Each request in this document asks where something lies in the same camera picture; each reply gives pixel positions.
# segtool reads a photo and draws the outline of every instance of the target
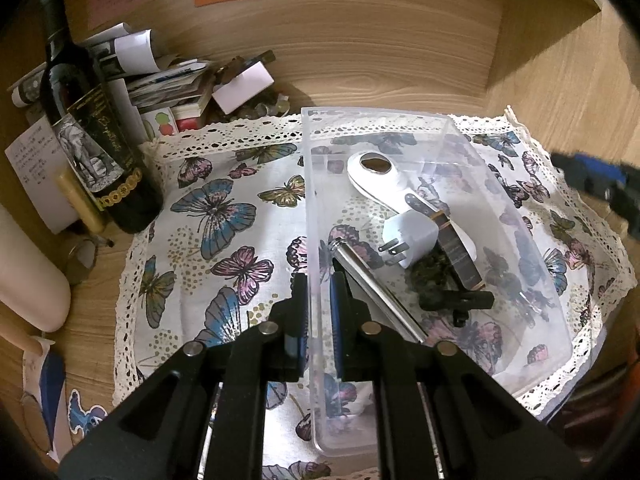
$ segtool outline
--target wooden desk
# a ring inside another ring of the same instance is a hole
[[[76,40],[86,28],[84,0],[67,0]],[[545,147],[581,150],[640,165],[640,50],[615,12],[578,0],[242,0],[195,8],[156,0],[124,20],[152,27],[185,56],[224,62],[272,48],[270,66],[294,105],[363,105],[468,115],[499,115],[511,104]],[[0,89],[44,60],[37,0],[28,0],[0,38]],[[4,149],[26,127],[0,92]],[[48,234],[5,160],[0,202],[50,258]],[[607,211],[600,209],[603,215]],[[617,231],[624,226],[607,219]],[[53,334],[68,387],[87,406],[107,409],[113,392],[114,305],[130,237],[114,226],[89,280],[76,287],[68,321]],[[632,260],[640,250],[628,242]],[[634,304],[623,307],[596,371],[624,359]],[[19,415],[20,353],[0,341],[0,397]]]

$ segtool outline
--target yellow butterfly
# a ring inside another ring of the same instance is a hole
[[[304,196],[305,179],[301,175],[292,176],[284,187],[258,193],[258,197],[265,202],[271,202],[280,207],[295,207],[298,205],[298,200],[302,200]]]

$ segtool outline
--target butterfly print tablecloth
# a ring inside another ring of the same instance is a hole
[[[633,272],[620,240],[566,188],[542,147],[512,114],[453,119],[495,175],[495,182],[486,185],[504,189],[530,229],[574,338],[570,362],[519,399],[540,415],[559,402],[560,392],[566,394],[566,384],[586,371],[583,365],[593,358],[602,323],[635,285]],[[363,137],[367,129],[381,128],[364,125]],[[299,117],[238,121],[151,146],[165,202],[155,223],[136,236],[121,280],[115,402],[188,340],[208,346],[232,341],[264,320],[273,303],[290,296],[292,276],[306,271],[300,131]],[[274,140],[277,144],[267,145]],[[390,134],[378,148],[401,153],[412,141],[411,134]],[[340,147],[335,144],[328,140],[323,149],[329,153]],[[416,191],[438,203],[432,183],[421,184]],[[514,220],[502,216],[500,221]],[[372,267],[382,264],[348,211],[337,219],[332,235],[351,240]],[[520,272],[534,282],[540,269],[527,265],[526,254],[520,256]],[[432,344],[455,341],[489,373],[510,336],[495,322],[473,318],[463,328],[454,327],[446,315],[425,315],[422,323]],[[527,352],[531,363],[548,358],[543,341]],[[331,376],[324,389],[337,413],[336,424],[350,406],[370,402],[365,390],[351,383],[338,386]],[[306,375],[298,383],[270,383],[263,478],[346,476],[375,466],[373,456],[321,456],[310,441],[308,392]]]

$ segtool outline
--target metal screw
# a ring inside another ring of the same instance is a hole
[[[278,331],[278,328],[278,324],[273,321],[263,321],[258,325],[258,330],[264,335],[275,334]]]
[[[189,341],[182,347],[182,350],[189,357],[193,357],[194,355],[198,355],[202,352],[204,345],[200,341]]]
[[[451,341],[440,341],[436,345],[436,348],[438,349],[438,352],[440,352],[442,355],[445,355],[447,357],[451,357],[452,355],[455,355],[456,352],[458,351],[458,347]]]
[[[362,324],[360,330],[362,330],[367,335],[377,335],[382,332],[382,327],[380,326],[380,323],[376,323],[375,321],[367,321]]]

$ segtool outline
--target bottle label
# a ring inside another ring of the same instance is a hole
[[[53,130],[71,167],[94,195],[129,173],[117,191],[97,199],[98,206],[120,202],[142,179],[140,169],[134,171],[133,155],[101,86],[73,103],[67,115],[54,124]]]

